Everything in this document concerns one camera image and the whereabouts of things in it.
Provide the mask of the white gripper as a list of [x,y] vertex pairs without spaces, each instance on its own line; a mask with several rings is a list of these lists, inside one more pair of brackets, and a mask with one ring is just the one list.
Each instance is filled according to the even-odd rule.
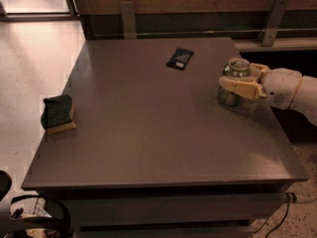
[[280,110],[288,109],[302,80],[299,71],[287,68],[270,70],[265,64],[252,63],[250,76],[221,76],[219,85],[225,90],[249,100],[265,98],[265,102]]

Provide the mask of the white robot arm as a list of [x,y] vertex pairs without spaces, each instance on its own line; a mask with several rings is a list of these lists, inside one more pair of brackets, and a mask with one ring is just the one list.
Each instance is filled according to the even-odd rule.
[[316,77],[302,75],[299,71],[288,68],[270,69],[266,65],[252,63],[250,76],[222,75],[219,85],[224,90],[253,102],[299,112],[317,126]]

